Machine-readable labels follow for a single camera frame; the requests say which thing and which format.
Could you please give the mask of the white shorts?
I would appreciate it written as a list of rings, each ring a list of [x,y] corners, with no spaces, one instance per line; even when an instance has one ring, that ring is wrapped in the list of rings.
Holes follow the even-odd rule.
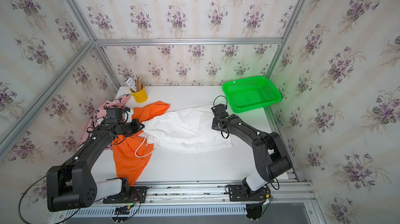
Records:
[[[181,153],[205,153],[233,147],[231,138],[213,130],[212,105],[168,111],[143,122],[149,144]]]

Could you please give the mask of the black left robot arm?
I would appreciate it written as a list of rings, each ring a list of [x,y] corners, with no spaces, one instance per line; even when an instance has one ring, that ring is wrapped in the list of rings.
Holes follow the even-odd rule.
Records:
[[[106,198],[130,199],[127,178],[95,182],[92,168],[103,151],[120,135],[130,137],[144,125],[133,118],[133,109],[109,108],[80,150],[46,176],[47,208],[51,212],[87,208]]]

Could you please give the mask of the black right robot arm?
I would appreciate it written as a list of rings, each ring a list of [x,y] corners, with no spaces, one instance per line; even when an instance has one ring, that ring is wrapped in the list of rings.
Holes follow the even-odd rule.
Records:
[[[211,111],[214,115],[213,130],[228,136],[234,135],[252,148],[256,171],[244,179],[244,190],[255,192],[293,168],[289,152],[279,134],[258,130],[239,116],[228,114],[227,105],[218,104]]]

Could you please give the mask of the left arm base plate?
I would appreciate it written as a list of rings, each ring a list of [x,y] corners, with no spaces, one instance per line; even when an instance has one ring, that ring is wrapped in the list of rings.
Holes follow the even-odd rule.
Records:
[[[144,203],[146,200],[148,187],[146,186],[131,186],[129,191],[123,190],[118,195],[113,195],[105,198],[103,204],[130,204]]]

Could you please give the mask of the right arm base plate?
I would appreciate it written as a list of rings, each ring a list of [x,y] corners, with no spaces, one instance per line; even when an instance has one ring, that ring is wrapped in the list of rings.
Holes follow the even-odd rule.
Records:
[[[266,186],[252,191],[248,186],[242,184],[227,184],[225,192],[230,202],[264,202],[272,198],[270,189]]]

